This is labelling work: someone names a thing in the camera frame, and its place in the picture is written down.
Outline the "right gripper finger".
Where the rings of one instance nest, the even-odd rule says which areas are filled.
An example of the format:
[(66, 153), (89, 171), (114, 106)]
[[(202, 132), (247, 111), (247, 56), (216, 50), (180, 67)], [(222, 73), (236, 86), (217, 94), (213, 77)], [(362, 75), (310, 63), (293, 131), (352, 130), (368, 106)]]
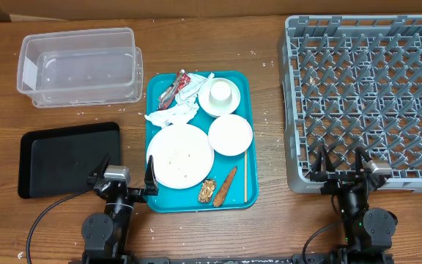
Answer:
[(363, 172), (363, 162), (368, 163), (370, 160), (371, 157), (361, 146), (355, 148), (355, 171), (357, 173)]
[(316, 162), (313, 166), (315, 172), (334, 172), (335, 167), (331, 162), (324, 145), (320, 145), (316, 155)]

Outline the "large white plate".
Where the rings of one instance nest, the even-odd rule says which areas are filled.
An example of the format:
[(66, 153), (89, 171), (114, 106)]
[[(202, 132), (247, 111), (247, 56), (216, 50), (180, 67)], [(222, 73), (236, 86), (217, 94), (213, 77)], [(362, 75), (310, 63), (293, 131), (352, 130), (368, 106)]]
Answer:
[(211, 171), (215, 151), (208, 135), (189, 124), (170, 125), (151, 139), (147, 158), (153, 158), (156, 180), (172, 189), (193, 187)]

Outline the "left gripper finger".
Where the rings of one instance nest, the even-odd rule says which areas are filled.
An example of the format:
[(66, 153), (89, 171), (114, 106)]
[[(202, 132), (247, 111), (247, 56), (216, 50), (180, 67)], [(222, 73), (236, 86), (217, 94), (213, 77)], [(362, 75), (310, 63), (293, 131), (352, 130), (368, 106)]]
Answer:
[(107, 170), (108, 165), (110, 164), (111, 154), (108, 153), (104, 159), (95, 167), (92, 171), (92, 177), (102, 177)]
[(154, 171), (153, 156), (148, 157), (144, 183), (145, 183), (145, 194), (147, 196), (157, 196), (158, 195), (158, 183)]

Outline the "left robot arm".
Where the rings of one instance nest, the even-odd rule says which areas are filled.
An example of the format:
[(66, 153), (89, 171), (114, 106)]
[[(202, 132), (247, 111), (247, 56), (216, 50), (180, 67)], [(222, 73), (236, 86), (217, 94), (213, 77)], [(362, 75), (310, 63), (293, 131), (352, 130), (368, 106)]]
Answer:
[(148, 197), (159, 192), (152, 156), (147, 162), (144, 188), (130, 187), (129, 169), (111, 165), (110, 160), (107, 155), (87, 178), (94, 193), (105, 200), (105, 209), (91, 214), (82, 224), (82, 263), (138, 263), (134, 254), (125, 249), (134, 205), (146, 203)]

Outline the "red snack wrapper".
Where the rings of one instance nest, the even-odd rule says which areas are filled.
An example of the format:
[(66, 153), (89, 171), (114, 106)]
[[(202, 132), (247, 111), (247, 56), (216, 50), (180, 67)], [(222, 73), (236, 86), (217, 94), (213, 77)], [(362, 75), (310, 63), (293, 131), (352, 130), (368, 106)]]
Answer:
[(181, 69), (170, 86), (159, 96), (159, 110), (166, 110), (175, 99), (176, 94), (190, 83), (190, 77)]

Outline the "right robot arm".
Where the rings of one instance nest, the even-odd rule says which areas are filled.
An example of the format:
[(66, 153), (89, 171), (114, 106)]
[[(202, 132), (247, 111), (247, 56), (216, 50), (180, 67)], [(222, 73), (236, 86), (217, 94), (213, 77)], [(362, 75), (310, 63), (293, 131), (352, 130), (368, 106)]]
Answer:
[[(317, 230), (302, 249), (304, 263), (393, 263), (393, 256), (385, 252), (392, 247), (392, 237), (398, 219), (382, 208), (370, 208), (369, 194), (382, 187), (393, 169), (385, 161), (376, 161), (362, 147), (355, 148), (355, 169), (337, 171), (324, 146), (318, 149), (310, 180), (322, 182), (322, 195), (331, 196), (331, 204), (340, 220)], [(334, 247), (327, 254), (308, 254), (310, 242), (318, 234), (342, 225), (344, 245)]]

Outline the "white napkin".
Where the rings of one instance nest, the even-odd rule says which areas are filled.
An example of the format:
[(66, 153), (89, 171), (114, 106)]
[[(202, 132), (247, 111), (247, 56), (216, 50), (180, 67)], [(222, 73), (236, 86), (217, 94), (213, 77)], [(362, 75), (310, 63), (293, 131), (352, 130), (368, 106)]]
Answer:
[(186, 124), (192, 120), (199, 105), (196, 102), (200, 88), (206, 81), (215, 77), (214, 73), (210, 73), (207, 77), (200, 76), (195, 73), (187, 73), (190, 77), (190, 83), (179, 91), (172, 104), (166, 110), (157, 110), (144, 117), (153, 125), (165, 128), (168, 125)]

